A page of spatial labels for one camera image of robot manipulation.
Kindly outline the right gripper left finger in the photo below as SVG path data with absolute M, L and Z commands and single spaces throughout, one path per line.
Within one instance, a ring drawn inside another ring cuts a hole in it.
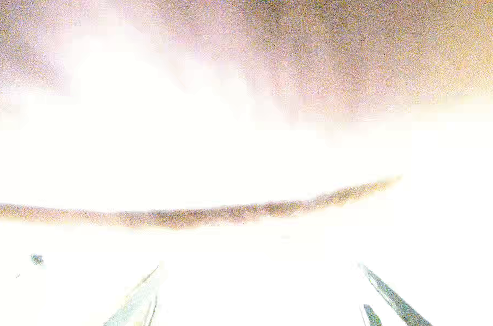
M 160 270 L 158 265 L 144 277 L 103 326 L 156 325 Z

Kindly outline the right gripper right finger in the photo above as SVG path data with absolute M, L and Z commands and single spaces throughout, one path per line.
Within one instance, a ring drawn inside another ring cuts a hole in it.
M 358 264 L 363 277 L 370 283 L 378 295 L 386 302 L 386 304 L 394 311 L 394 313 L 402 320 L 405 325 L 429 325 L 432 324 L 417 312 L 410 304 L 408 304 L 395 290 L 393 290 L 386 282 L 384 282 L 375 272 L 370 270 L 364 264 Z M 361 317 L 364 325 L 382 325 L 382 320 L 376 314 L 370 304 L 363 304 L 361 309 Z

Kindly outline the dark brown long pants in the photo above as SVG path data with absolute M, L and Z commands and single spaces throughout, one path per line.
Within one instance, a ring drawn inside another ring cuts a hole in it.
M 0 220 L 290 217 L 493 124 L 493 1 L 0 1 Z

